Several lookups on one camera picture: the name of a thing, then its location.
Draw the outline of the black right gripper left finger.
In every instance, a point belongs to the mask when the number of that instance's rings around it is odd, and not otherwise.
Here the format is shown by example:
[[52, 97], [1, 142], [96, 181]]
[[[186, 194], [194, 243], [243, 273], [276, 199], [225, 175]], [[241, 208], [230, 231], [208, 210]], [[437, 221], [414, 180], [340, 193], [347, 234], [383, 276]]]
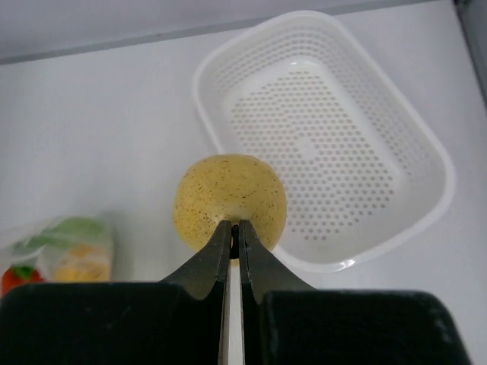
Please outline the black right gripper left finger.
[[3, 364], [225, 364], [232, 226], [154, 282], [24, 284], [1, 301]]

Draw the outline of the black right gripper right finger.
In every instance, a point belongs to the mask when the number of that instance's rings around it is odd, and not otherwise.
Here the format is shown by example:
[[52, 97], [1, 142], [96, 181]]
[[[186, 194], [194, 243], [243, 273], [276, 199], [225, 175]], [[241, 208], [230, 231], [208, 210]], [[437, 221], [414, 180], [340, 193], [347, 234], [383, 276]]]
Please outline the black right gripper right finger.
[[468, 364], [444, 304], [424, 291], [318, 290], [249, 221], [237, 226], [246, 364]]

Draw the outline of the yellow fake pear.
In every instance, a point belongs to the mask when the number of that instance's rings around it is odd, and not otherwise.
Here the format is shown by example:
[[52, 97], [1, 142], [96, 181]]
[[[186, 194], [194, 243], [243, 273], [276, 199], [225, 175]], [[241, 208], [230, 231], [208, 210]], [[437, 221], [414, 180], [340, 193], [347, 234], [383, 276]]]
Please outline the yellow fake pear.
[[285, 187], [267, 163], [244, 154], [219, 154], [193, 164], [178, 184], [173, 223], [181, 240], [198, 252], [220, 221], [250, 221], [260, 242], [273, 250], [287, 217]]

